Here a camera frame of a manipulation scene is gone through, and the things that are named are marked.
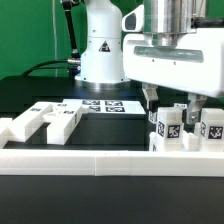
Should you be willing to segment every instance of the white block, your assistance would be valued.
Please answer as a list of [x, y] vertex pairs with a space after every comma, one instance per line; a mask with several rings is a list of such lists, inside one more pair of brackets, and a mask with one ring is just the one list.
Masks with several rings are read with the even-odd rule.
[[110, 176], [110, 175], [130, 175], [130, 152], [128, 151], [113, 151], [101, 152], [96, 155], [95, 175]]
[[19, 117], [14, 119], [9, 126], [9, 140], [25, 142], [44, 123], [42, 116], [52, 111], [49, 102], [38, 102]]
[[179, 151], [182, 147], [182, 110], [158, 108], [155, 145], [157, 151]]
[[156, 151], [156, 133], [151, 132], [149, 135], [149, 138], [150, 138], [149, 151], [155, 152]]
[[223, 152], [224, 111], [202, 109], [200, 151]]
[[12, 122], [11, 118], [1, 118], [0, 119], [0, 149], [3, 149], [8, 142], [8, 126]]
[[199, 137], [194, 135], [193, 133], [183, 132], [183, 146], [184, 150], [190, 151], [198, 151], [199, 150]]
[[64, 108], [47, 127], [47, 143], [64, 145], [82, 116], [82, 105]]
[[201, 123], [200, 122], [197, 122], [194, 125], [194, 134], [200, 138], [200, 136], [201, 136]]

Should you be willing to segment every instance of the white plastic block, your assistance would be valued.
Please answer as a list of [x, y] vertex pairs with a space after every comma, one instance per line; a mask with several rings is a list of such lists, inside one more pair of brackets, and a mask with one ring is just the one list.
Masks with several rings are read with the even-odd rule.
[[95, 175], [95, 152], [2, 149], [0, 175]]
[[199, 150], [199, 137], [193, 133], [183, 132], [183, 147], [186, 151], [198, 151]]
[[8, 142], [8, 126], [11, 122], [11, 118], [0, 118], [0, 149], [3, 149]]
[[182, 147], [182, 110], [158, 108], [155, 145], [157, 151], [179, 151]]
[[47, 143], [64, 145], [82, 116], [82, 104], [65, 107], [47, 127]]
[[224, 154], [130, 152], [131, 176], [224, 176]]
[[200, 122], [197, 122], [194, 125], [194, 134], [200, 138], [200, 135], [201, 135], [201, 123]]
[[200, 151], [223, 152], [224, 111], [202, 109]]
[[25, 142], [44, 123], [42, 116], [52, 111], [49, 102], [38, 102], [14, 119], [9, 126], [9, 140]]
[[96, 155], [95, 175], [109, 176], [119, 175], [128, 176], [130, 174], [130, 152], [111, 151], [100, 152]]
[[150, 143], [149, 143], [149, 151], [155, 152], [156, 151], [156, 133], [151, 132], [149, 135]]

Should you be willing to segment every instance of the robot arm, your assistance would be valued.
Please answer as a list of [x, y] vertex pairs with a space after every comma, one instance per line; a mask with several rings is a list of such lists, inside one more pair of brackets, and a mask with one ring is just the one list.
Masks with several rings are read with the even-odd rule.
[[[143, 33], [128, 34], [123, 43], [127, 77], [189, 92], [190, 124], [198, 121], [204, 96], [224, 96], [224, 29], [220, 29], [224, 23], [197, 18], [205, 9], [204, 0], [146, 0], [144, 10], [136, 9], [122, 22], [124, 31], [136, 32], [144, 18]], [[144, 85], [144, 93], [151, 93], [150, 89]]]

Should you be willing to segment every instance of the black tabletop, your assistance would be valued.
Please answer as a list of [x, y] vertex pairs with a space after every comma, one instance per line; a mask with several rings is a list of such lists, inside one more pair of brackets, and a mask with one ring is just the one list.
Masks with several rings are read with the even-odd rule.
[[[173, 95], [185, 98], [179, 92]], [[141, 101], [142, 93], [135, 88], [104, 97]], [[169, 105], [173, 96], [166, 97]], [[0, 81], [0, 116], [16, 117], [37, 101], [63, 98], [92, 95], [74, 88], [67, 78], [7, 77]], [[213, 104], [221, 106], [218, 101]], [[135, 118], [140, 129], [145, 128], [144, 119]], [[145, 140], [136, 141], [142, 145]], [[223, 178], [0, 176], [0, 188], [0, 223], [4, 224], [224, 223]]]

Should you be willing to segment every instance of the metal bracket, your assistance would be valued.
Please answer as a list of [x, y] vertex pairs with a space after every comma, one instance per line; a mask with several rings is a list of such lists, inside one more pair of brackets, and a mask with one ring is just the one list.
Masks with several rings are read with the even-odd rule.
[[158, 95], [157, 95], [158, 86], [148, 83], [142, 83], [142, 91], [144, 93], [147, 110], [149, 110], [149, 121], [153, 124], [157, 120], [157, 110], [158, 110]]
[[204, 106], [207, 97], [194, 93], [188, 93], [188, 100], [191, 102], [187, 108], [186, 122], [187, 124], [195, 124], [199, 121], [199, 113]]

